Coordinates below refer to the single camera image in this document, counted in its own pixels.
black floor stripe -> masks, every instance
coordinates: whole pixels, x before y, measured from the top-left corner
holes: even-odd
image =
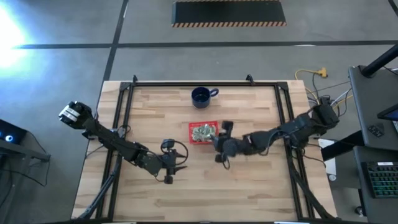
[[[25,44],[13,49],[106,49],[112,54],[118,48],[165,48],[165,47],[278,47],[296,45],[355,46],[395,45],[398,40],[346,40],[346,41],[269,41],[269,42],[169,42],[169,43],[124,43],[124,44]]]
[[[107,49],[112,44],[23,44],[13,49]]]
[[[118,48],[169,48],[169,47],[282,47],[297,45],[356,46],[395,45],[398,40],[349,40],[349,41],[282,41],[282,42],[181,42],[181,43],[130,43],[118,44]]]
[[[394,10],[395,14],[398,16],[398,7],[394,0],[388,0],[388,3],[390,3],[392,10]]]
[[[108,81],[109,78],[111,77],[113,62],[114,62],[114,58],[116,56],[116,50],[118,49],[118,43],[119,43],[120,35],[122,32],[124,16],[125,16],[124,14],[126,12],[128,4],[129,4],[129,0],[124,0],[122,3],[122,8],[121,8],[120,14],[119,14],[118,25],[116,26],[116,30],[115,30],[114,37],[113,37],[113,42],[112,42],[113,44],[111,47],[111,51],[109,52],[108,62],[106,63],[106,67],[105,67],[103,81]]]

concrete floor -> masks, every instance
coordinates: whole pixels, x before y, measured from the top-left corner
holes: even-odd
[[[387,1],[283,0],[287,27],[219,29],[172,29],[171,3],[130,0],[120,43],[398,39],[398,18]],[[121,5],[122,0],[0,1],[0,20],[10,24],[10,31],[0,36],[0,118],[30,130],[52,155],[49,184],[42,188],[24,182],[11,223],[70,218],[88,141],[57,115],[70,100],[95,108],[109,49],[2,50],[3,45],[111,43]],[[321,89],[348,81],[349,66],[366,65],[390,47],[118,49],[110,80],[130,80],[134,74],[140,80],[242,80],[248,73],[258,80],[286,80],[301,68],[326,67],[329,77],[316,79]],[[389,66],[398,67],[398,61]],[[309,88],[311,77],[300,75]],[[320,94],[337,97],[349,88],[347,83]],[[349,100],[348,112],[326,138],[340,139],[358,129]],[[359,205],[356,191],[341,187],[349,180],[339,178],[344,173],[339,167],[350,161],[349,154],[337,158],[338,181],[331,184],[336,209],[344,220],[366,221],[353,213]],[[45,169],[32,171],[41,180],[44,174]],[[4,187],[0,189],[2,199]]]

yellow cable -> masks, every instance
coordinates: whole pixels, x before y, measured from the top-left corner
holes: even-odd
[[[296,78],[296,80],[299,80],[299,78],[297,78],[298,72],[310,72],[310,73],[316,73],[316,74],[318,74],[318,71],[307,70],[307,69],[300,69],[300,70],[297,70],[297,71],[294,73],[294,77]],[[311,93],[311,94],[313,95],[315,101],[319,104],[319,100],[318,100],[317,96],[315,96],[315,94],[313,94],[313,91],[311,91],[311,90],[308,89],[307,87],[305,87],[305,89],[308,91],[308,93]]]
[[[350,96],[347,96],[347,98],[344,98],[344,99],[342,99],[342,100],[340,100],[337,104],[336,104],[336,106],[334,106],[333,107],[333,109],[336,109],[337,108],[337,106],[340,104],[340,103],[342,103],[342,102],[344,102],[344,101],[346,101],[346,100],[348,100],[348,99],[350,99],[351,97],[353,97],[352,95],[350,95]]]

green backlit keyboard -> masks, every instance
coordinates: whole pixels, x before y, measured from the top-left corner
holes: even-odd
[[[398,198],[398,162],[363,162],[362,169],[374,198]]]

wooden tabletop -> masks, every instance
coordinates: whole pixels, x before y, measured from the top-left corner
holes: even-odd
[[[295,115],[309,109],[302,81],[287,81]],[[98,104],[99,121],[111,128],[120,82],[104,82]],[[214,162],[211,145],[189,144],[188,124],[194,121],[234,121],[233,137],[280,125],[273,87],[219,87],[220,93],[204,110],[192,106],[193,87],[135,87],[129,116],[128,141],[137,141],[160,153],[163,139],[187,145],[188,168],[174,176],[174,183],[158,182],[144,169],[123,161],[116,201],[115,221],[274,221],[296,220],[285,149],[276,141],[268,156],[237,156],[225,170]],[[285,117],[287,108],[282,93]],[[120,123],[123,120],[122,108]],[[88,152],[99,142],[92,141]],[[175,148],[185,153],[183,148]],[[306,147],[306,155],[322,159],[318,147]],[[77,217],[98,193],[103,176],[106,149],[85,161],[73,216]],[[325,168],[321,162],[304,158],[312,192],[329,213],[336,216]],[[305,201],[300,190],[304,214]],[[104,215],[108,212],[106,197]]]

